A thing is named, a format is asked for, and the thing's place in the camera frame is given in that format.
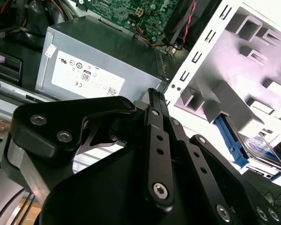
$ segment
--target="black cable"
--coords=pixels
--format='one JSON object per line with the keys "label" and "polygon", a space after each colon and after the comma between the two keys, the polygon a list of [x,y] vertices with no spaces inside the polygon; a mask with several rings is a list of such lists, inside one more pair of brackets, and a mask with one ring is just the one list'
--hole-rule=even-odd
{"label": "black cable", "polygon": [[27,33],[27,34],[30,34],[30,35],[32,35],[32,36],[35,36],[35,37],[37,37],[37,38],[45,38],[45,37],[46,37],[45,34],[37,34],[37,33],[35,33],[35,32],[32,32],[32,31],[28,30],[28,29],[25,28],[25,27],[17,27],[17,26],[15,26],[15,28],[17,28],[17,29],[19,29],[20,31],[23,31],[23,32],[25,32],[25,33]]}
{"label": "black cable", "polygon": [[32,199],[31,199],[30,204],[28,205],[26,211],[24,212],[24,215],[22,216],[20,222],[18,223],[18,225],[22,225],[23,222],[25,221],[25,219],[26,219],[26,217],[27,217],[27,215],[28,215],[28,213],[29,213],[29,211],[30,211],[30,209],[31,209],[31,207],[32,207],[32,204],[33,204],[35,198],[36,198],[36,197],[35,197],[35,195],[34,195],[34,196],[32,197]]}
{"label": "black cable", "polygon": [[4,214],[4,212],[6,211],[6,209],[10,206],[10,204],[17,198],[19,197],[20,194],[22,194],[24,192],[24,188],[21,189],[20,191],[18,191],[7,203],[6,205],[3,207],[3,209],[0,211],[0,218],[2,217],[2,215]]}
{"label": "black cable", "polygon": [[278,198],[279,196],[281,196],[281,193],[278,194],[277,197],[275,197],[275,199],[274,199],[274,205],[275,205],[275,202],[276,202],[276,200],[277,200],[277,198]]}
{"label": "black cable", "polygon": [[32,193],[29,193],[29,195],[28,195],[27,198],[25,199],[25,201],[24,201],[22,207],[20,208],[20,210],[18,211],[17,215],[15,216],[15,218],[13,219],[13,221],[11,222],[11,225],[14,225],[14,224],[16,223],[17,219],[20,217],[20,214],[23,212],[23,210],[24,210],[24,208],[25,208],[25,206],[26,206],[26,204],[27,204],[27,202],[28,202],[28,200],[29,200],[29,198],[30,198],[31,195],[32,195]]}
{"label": "black cable", "polygon": [[55,22],[54,22],[53,13],[52,13],[52,11],[49,10],[49,8],[50,8],[49,2],[45,1],[45,0],[38,0],[38,1],[40,1],[40,4],[42,4],[42,6],[44,8],[45,15],[46,15],[47,21],[49,23],[49,26],[54,25]]}

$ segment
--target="sticker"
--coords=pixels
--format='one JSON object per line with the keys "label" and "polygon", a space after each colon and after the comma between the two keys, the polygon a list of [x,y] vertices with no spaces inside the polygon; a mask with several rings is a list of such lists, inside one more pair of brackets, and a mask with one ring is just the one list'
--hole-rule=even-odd
{"label": "sticker", "polygon": [[53,56],[53,54],[55,53],[56,50],[56,46],[50,44],[49,47],[47,48],[47,51],[45,53],[45,56],[47,56],[48,58],[51,59],[51,57]]}
{"label": "sticker", "polygon": [[58,51],[52,84],[86,98],[117,96],[125,79]]}

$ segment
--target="metal bolt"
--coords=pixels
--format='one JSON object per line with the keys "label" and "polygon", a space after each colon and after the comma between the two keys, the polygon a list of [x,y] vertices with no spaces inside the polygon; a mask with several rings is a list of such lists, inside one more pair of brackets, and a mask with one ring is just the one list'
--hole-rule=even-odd
{"label": "metal bolt", "polygon": [[155,116],[159,116],[159,112],[158,111],[156,111],[156,110],[152,110],[152,113],[155,115]]}
{"label": "metal bolt", "polygon": [[203,144],[206,143],[205,139],[203,137],[199,137],[199,141],[202,142]]}
{"label": "metal bolt", "polygon": [[123,101],[123,105],[124,106],[126,106],[127,108],[129,108],[129,109],[131,109],[132,108],[132,106],[131,106],[131,104],[128,102],[128,101]]}
{"label": "metal bolt", "polygon": [[174,123],[175,125],[177,125],[177,126],[179,126],[179,125],[180,125],[179,121],[178,121],[178,120],[176,120],[176,119],[173,119],[173,123]]}
{"label": "metal bolt", "polygon": [[279,221],[278,215],[272,209],[268,208],[268,212],[275,220]]}
{"label": "metal bolt", "polygon": [[161,183],[155,183],[153,185],[154,193],[160,199],[166,199],[168,197],[168,190],[167,188]]}
{"label": "metal bolt", "polygon": [[44,125],[44,124],[47,123],[47,119],[45,118],[45,116],[42,116],[42,115],[39,115],[39,114],[32,115],[30,117],[30,121],[34,125],[38,125],[38,126],[41,126],[41,125]]}
{"label": "metal bolt", "polygon": [[228,213],[228,211],[221,205],[217,205],[216,206],[216,211],[217,214],[219,214],[219,216],[225,221],[225,222],[230,222],[230,215]]}
{"label": "metal bolt", "polygon": [[256,208],[257,212],[258,212],[258,215],[265,221],[267,221],[267,216],[266,214],[264,213],[264,211],[262,211],[261,208],[257,207]]}
{"label": "metal bolt", "polygon": [[59,131],[56,136],[57,136],[57,139],[59,141],[64,142],[64,143],[68,143],[73,139],[70,132],[67,132],[67,131],[64,131],[64,130]]}

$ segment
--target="white metal frame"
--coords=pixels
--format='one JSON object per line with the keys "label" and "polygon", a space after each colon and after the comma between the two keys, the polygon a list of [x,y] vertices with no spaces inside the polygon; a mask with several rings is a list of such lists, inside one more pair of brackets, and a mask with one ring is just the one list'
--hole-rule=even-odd
{"label": "white metal frame", "polygon": [[241,3],[241,0],[222,0],[198,41],[168,86],[164,94],[168,107],[173,106],[179,99],[181,93],[211,51]]}

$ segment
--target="green circuit board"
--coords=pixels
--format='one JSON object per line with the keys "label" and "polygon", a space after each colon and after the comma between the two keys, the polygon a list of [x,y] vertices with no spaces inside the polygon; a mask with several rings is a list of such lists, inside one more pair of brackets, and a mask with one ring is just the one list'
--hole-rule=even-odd
{"label": "green circuit board", "polygon": [[161,44],[163,30],[177,3],[178,0],[85,0],[83,6],[133,33],[140,24],[147,38],[156,38],[154,42]]}

